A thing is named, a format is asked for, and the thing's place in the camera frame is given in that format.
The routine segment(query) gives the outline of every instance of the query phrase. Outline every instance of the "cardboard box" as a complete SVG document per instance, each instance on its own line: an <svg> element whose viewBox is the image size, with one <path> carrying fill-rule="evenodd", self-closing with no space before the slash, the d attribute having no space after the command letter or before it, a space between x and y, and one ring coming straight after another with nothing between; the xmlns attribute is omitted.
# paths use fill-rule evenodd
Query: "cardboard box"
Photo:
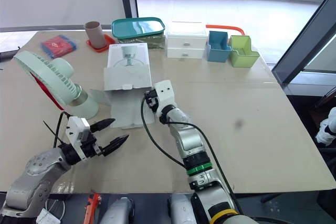
<svg viewBox="0 0 336 224"><path fill-rule="evenodd" d="M104 91L91 90L93 98L111 106L111 127L142 127L140 106L143 94L152 88L146 43L114 44L109 47L104 68ZM154 123L154 114L144 104L146 123Z"/></svg>

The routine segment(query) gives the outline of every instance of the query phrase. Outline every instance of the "red tray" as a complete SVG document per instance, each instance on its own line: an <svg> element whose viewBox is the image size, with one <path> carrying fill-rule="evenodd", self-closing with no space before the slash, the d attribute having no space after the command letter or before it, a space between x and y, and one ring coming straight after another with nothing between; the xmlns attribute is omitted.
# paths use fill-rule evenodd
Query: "red tray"
<svg viewBox="0 0 336 224"><path fill-rule="evenodd" d="M106 46L104 46L103 48L99 48L99 49L94 48L94 47L91 45L91 42L90 42L89 39L86 41L86 44L88 44L88 45L89 45L94 51L96 51L96 52L104 52L104 51L106 51L107 49L109 49L109 46L110 46L111 44L115 44L115 43L116 43L116 41L115 41L114 39L112 39L110 36L104 34L104 37L105 37L105 40L106 40Z"/></svg>

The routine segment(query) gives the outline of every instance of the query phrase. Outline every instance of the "red packet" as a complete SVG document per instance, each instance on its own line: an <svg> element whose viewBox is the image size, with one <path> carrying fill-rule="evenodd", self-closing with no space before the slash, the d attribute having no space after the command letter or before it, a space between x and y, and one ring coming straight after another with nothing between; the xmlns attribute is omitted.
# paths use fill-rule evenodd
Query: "red packet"
<svg viewBox="0 0 336 224"><path fill-rule="evenodd" d="M77 49L76 44L64 35L41 43L43 51L51 58L59 58Z"/></svg>

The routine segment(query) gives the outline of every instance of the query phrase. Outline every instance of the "teal tray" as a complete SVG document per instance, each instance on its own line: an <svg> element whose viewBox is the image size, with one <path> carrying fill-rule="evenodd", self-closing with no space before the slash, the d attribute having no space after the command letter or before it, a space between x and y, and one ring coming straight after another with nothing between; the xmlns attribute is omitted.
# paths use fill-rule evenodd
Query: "teal tray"
<svg viewBox="0 0 336 224"><path fill-rule="evenodd" d="M117 39L130 39L153 34L160 34L165 26L159 18L123 18L111 24L112 35Z"/></svg>

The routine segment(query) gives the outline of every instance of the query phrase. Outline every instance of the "beige tabletop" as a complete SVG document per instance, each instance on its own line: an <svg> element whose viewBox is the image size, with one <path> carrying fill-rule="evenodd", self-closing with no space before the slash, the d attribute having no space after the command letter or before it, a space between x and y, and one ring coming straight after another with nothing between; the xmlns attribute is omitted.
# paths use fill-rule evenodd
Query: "beige tabletop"
<svg viewBox="0 0 336 224"><path fill-rule="evenodd" d="M39 43L59 34L79 43L76 51L64 56L75 70L72 81L87 91L102 90L107 51L97 54L88 48L83 31L38 32L22 50L48 58ZM335 188L309 134L261 58L245 69L233 68L230 62L169 59L163 50L150 50L150 67L154 83L172 81L178 106L208 136L234 192ZM32 156L52 147L54 138L43 120L55 129L60 111L13 60L0 72L0 84L0 191L7 191ZM108 118L110 113L108 106L100 105L89 122ZM65 124L66 120L60 137L67 141ZM167 126L157 120L149 129L167 152L179 156ZM96 136L104 146L125 133L130 137L121 148L108 157L75 165L56 182L53 192L190 191L184 169L161 154L143 128L108 128Z"/></svg>

